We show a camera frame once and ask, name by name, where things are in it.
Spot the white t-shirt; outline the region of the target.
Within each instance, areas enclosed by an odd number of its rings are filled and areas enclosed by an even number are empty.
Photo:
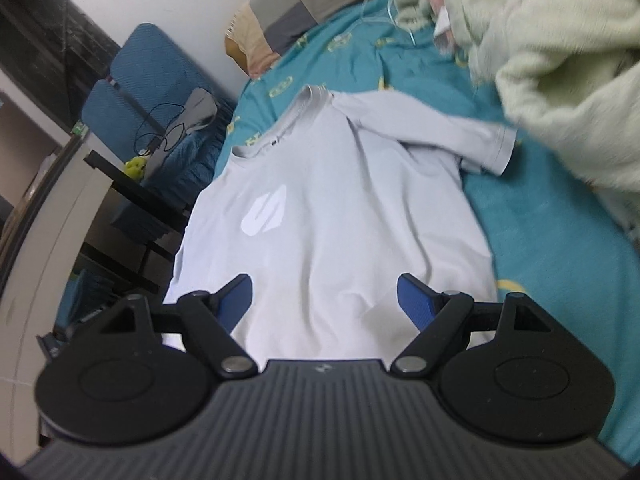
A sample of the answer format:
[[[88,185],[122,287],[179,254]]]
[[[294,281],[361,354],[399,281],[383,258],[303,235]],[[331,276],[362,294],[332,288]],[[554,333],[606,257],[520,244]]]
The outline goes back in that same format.
[[[231,333],[256,362],[390,361],[418,332],[396,298],[402,274],[496,299],[461,175],[502,174],[515,142],[398,91],[303,88],[198,196],[166,301],[243,273],[254,296]]]

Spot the teal patterned bed sheet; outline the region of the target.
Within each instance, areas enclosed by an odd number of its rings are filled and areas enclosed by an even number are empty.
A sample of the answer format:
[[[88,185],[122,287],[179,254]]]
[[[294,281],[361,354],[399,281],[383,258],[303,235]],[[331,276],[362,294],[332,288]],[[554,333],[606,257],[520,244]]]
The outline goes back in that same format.
[[[244,88],[228,146],[250,145],[305,84],[337,91],[395,89],[442,112],[498,122],[491,86],[434,44],[431,27],[406,32],[393,0],[369,0],[303,34]],[[639,255],[597,197],[521,133],[500,178],[467,176],[464,190],[494,254],[500,292],[525,292],[611,370],[615,401],[601,440],[639,460]]]

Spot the white black-edged desk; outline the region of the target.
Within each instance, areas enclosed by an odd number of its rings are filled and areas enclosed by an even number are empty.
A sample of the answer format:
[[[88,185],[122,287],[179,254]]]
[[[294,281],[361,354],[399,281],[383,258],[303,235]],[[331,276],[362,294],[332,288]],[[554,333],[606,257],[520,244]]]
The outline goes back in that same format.
[[[110,191],[183,231],[186,215],[124,175],[81,136],[72,136],[1,244],[1,451],[22,464],[37,451],[34,385],[44,367],[37,339],[49,333],[74,263],[96,250],[85,238]]]

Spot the yellow-green plush toy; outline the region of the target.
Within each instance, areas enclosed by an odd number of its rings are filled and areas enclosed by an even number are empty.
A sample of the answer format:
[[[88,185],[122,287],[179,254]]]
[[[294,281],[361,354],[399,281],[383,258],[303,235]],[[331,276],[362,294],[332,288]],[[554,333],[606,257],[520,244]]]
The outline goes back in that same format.
[[[124,169],[122,172],[126,174],[127,177],[130,177],[134,182],[141,182],[145,176],[146,164],[148,163],[148,158],[146,156],[136,156],[132,159],[128,160],[124,165]]]

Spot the blue covered chair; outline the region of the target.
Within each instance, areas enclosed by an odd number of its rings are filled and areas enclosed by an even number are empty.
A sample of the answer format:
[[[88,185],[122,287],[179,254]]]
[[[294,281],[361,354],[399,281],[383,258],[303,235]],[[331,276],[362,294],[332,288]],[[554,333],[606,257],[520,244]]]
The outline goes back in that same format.
[[[152,84],[119,93],[109,82],[100,80],[85,102],[81,119],[122,162],[128,162],[160,138],[153,125],[165,130],[192,90],[192,84],[179,81],[167,88]],[[160,168],[144,176],[141,185],[175,210],[193,205],[210,171],[203,152],[205,140],[201,132],[186,136]],[[112,226],[139,244],[155,242],[169,232],[168,226],[130,203],[119,208]]]
[[[139,155],[156,143],[165,156],[160,168],[146,176],[146,184],[192,200],[213,180],[235,102],[154,24],[136,27],[115,56],[111,77],[126,102],[142,113],[127,143],[130,154]],[[204,128],[189,132],[179,114],[196,89],[213,97],[216,114]]]

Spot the grey cloth on chair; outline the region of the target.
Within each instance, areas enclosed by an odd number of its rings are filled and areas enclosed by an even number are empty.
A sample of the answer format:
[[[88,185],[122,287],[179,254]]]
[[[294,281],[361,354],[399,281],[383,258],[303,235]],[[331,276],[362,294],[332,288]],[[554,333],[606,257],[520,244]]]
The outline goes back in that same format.
[[[204,88],[195,88],[182,106],[182,111],[160,135],[154,146],[149,146],[145,156],[144,175],[149,177],[176,146],[190,134],[208,127],[216,118],[219,106],[214,96]]]

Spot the checkered pillow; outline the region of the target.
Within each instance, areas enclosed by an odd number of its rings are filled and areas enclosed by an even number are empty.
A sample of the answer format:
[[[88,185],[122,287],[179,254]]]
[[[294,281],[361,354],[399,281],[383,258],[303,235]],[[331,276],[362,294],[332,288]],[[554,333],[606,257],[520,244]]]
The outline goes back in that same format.
[[[231,19],[224,50],[255,79],[308,30],[360,2],[363,0],[247,0]]]

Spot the green fleece blanket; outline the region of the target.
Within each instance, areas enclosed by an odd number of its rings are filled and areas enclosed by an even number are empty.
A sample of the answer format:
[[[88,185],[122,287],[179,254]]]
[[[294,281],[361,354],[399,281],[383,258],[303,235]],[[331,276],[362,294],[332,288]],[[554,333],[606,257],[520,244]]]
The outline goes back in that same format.
[[[639,235],[639,0],[444,0],[472,81]]]

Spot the dark window grille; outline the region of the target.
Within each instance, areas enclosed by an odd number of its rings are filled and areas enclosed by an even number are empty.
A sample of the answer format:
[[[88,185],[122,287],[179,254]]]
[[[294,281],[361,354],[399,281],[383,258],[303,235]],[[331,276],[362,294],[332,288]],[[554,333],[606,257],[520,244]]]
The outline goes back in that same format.
[[[70,0],[1,0],[1,68],[65,130],[119,50]]]

